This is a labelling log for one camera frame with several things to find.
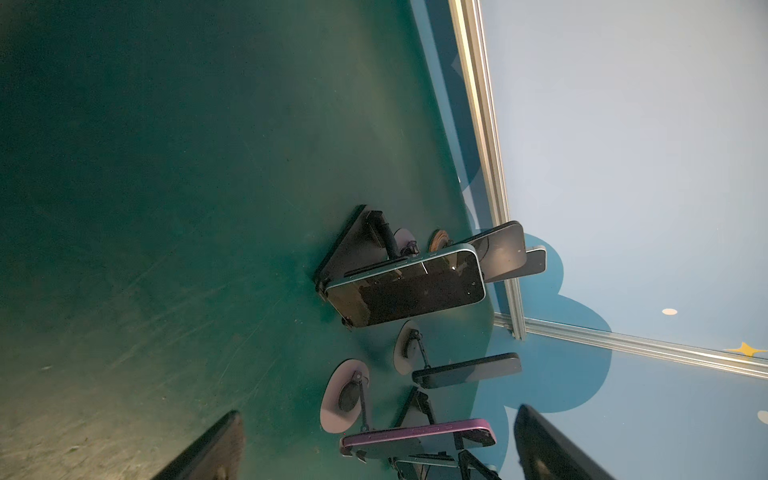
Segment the phone with light green edge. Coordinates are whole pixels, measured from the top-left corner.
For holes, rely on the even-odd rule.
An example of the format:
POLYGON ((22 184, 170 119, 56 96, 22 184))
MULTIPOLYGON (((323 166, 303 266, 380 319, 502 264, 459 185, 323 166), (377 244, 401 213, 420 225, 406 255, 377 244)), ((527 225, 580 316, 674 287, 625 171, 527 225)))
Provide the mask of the phone with light green edge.
POLYGON ((473 305, 486 288, 475 248, 460 243, 334 280, 323 294, 347 326, 367 328, 473 305))

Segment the grey round front stand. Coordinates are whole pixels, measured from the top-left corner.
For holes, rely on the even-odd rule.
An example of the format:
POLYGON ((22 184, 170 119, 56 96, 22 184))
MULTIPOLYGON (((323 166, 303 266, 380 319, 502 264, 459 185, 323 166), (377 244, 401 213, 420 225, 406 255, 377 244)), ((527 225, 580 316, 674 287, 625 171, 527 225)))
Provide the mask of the grey round front stand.
POLYGON ((370 372, 368 366, 348 359, 331 375, 320 407, 320 424, 327 433, 340 434, 350 430, 357 420, 360 430, 371 430, 370 372))

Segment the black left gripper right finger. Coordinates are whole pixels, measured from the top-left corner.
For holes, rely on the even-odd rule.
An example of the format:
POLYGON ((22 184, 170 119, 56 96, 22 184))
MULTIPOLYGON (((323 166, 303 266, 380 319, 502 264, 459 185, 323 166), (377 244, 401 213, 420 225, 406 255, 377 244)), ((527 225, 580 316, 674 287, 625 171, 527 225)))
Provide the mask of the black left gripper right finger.
POLYGON ((530 405, 520 406, 513 430, 527 480, 615 479, 530 405))

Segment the black phone rear left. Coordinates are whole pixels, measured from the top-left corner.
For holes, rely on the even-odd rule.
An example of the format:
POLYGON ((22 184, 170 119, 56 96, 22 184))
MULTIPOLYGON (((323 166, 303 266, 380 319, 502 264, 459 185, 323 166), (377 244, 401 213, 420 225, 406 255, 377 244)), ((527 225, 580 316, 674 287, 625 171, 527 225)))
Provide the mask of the black phone rear left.
POLYGON ((526 262, 513 270, 495 276, 485 276, 486 283, 495 283, 520 277, 537 275, 547 269, 547 250, 544 246, 536 246, 526 251, 526 262))

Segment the aluminium left corner post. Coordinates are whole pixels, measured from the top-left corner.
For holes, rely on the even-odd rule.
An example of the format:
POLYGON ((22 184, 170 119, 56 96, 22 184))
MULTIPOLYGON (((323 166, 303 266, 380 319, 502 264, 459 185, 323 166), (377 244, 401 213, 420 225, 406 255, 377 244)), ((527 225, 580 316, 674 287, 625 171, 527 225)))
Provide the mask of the aluminium left corner post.
POLYGON ((493 101, 481 4, 452 0, 448 3, 469 110, 483 174, 491 221, 509 222, 507 188, 493 101))

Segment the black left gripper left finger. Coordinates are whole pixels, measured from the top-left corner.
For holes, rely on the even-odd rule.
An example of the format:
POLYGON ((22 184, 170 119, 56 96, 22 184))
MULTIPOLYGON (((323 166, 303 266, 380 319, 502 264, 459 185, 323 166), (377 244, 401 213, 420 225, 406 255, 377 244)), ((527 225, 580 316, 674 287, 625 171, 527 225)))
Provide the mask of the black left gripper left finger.
POLYGON ((245 447, 242 415, 231 410, 152 480, 237 479, 245 447))

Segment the black rectangular phone stand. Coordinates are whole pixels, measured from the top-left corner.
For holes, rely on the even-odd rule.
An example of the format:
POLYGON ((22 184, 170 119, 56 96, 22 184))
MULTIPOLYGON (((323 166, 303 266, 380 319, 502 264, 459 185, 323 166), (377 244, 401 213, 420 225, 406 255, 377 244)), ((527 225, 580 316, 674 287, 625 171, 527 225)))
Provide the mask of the black rectangular phone stand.
POLYGON ((398 258, 394 232, 381 210, 359 205, 313 275, 320 297, 336 280, 410 258, 398 258))

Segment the black phone on grey stand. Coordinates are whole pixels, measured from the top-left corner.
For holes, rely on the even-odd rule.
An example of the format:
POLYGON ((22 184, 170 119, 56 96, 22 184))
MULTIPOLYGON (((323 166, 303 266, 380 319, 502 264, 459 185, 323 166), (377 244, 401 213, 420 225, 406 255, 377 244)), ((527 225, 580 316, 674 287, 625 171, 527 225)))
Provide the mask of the black phone on grey stand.
POLYGON ((412 381, 423 389, 438 389, 515 375, 522 372, 516 353, 505 353, 460 363, 416 370, 412 381))

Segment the wooden round phone stand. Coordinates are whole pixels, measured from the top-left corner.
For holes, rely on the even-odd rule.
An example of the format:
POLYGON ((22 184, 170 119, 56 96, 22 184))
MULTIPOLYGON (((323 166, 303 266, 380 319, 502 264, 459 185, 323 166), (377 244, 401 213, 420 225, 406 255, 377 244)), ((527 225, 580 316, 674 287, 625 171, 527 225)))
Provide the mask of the wooden round phone stand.
POLYGON ((453 240, 446 230, 436 230, 429 243, 428 251, 430 253, 437 252, 441 249, 447 248, 453 244, 453 240))

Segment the purple phone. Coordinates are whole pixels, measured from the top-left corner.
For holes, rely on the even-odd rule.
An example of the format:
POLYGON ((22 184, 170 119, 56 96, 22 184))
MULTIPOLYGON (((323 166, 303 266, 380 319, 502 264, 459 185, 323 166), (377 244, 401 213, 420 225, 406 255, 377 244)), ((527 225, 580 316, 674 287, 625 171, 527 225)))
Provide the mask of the purple phone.
POLYGON ((339 450, 343 456, 365 459, 409 458, 426 454, 457 454, 471 448, 496 444, 490 424, 483 419, 375 430, 345 436, 339 450))

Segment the black folding phone stand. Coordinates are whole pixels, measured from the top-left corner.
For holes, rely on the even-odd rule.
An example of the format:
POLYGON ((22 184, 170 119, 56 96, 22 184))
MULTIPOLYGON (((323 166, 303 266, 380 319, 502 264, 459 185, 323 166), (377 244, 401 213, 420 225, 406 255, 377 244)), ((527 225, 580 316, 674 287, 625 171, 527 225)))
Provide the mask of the black folding phone stand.
MULTIPOLYGON (((394 427, 413 430, 437 425, 428 395, 413 387, 394 427)), ((398 479, 500 479, 493 466, 470 452, 495 444, 495 436, 488 429, 445 431, 416 438, 414 446, 389 458, 388 463, 398 479)))

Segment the grey round rear stand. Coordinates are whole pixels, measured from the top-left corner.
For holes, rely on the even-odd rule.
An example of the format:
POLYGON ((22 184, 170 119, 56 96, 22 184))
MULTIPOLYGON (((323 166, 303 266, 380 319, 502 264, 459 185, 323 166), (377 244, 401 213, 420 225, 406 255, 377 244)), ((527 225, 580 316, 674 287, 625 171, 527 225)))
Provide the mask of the grey round rear stand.
POLYGON ((420 248, 415 236, 407 229, 400 228, 394 232, 398 258, 411 257, 420 254, 420 248))

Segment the aluminium back frame rail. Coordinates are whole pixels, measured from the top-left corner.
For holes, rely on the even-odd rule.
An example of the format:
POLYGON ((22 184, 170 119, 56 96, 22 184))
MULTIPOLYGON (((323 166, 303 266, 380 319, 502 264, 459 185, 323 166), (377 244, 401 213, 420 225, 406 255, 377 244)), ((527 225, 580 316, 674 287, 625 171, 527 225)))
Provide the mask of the aluminium back frame rail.
POLYGON ((767 360, 763 358, 538 319, 525 318, 525 328, 527 334, 751 378, 767 379, 767 360))

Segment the black phone on wooden stand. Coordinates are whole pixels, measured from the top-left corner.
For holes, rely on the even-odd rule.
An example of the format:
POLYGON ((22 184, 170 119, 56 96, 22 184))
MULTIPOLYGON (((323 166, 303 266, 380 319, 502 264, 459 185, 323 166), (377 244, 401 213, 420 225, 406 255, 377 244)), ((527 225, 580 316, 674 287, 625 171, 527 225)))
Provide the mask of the black phone on wooden stand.
POLYGON ((527 250, 523 226, 517 221, 483 231, 462 243, 475 249, 485 283, 510 280, 524 272, 527 250))

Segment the grey round phone stand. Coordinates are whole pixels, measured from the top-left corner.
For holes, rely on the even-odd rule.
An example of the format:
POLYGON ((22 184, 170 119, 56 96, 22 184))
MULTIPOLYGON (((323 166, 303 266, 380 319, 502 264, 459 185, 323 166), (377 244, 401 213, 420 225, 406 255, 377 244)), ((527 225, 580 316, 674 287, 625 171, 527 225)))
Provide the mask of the grey round phone stand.
POLYGON ((398 334, 393 349, 393 364, 402 376, 430 367, 423 334, 414 321, 407 321, 398 334))

